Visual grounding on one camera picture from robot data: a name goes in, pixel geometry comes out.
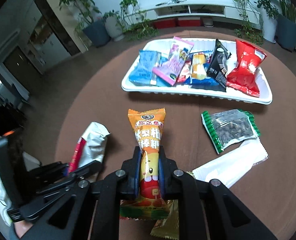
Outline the person's left hand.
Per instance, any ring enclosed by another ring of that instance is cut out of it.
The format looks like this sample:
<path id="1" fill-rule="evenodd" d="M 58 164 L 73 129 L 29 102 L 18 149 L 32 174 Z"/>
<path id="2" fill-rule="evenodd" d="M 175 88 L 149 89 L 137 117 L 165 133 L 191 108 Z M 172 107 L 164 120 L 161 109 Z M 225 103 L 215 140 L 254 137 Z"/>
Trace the person's left hand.
<path id="1" fill-rule="evenodd" d="M 22 220 L 14 223 L 14 230 L 18 238 L 21 238 L 31 227 L 33 224 L 26 220 Z"/>

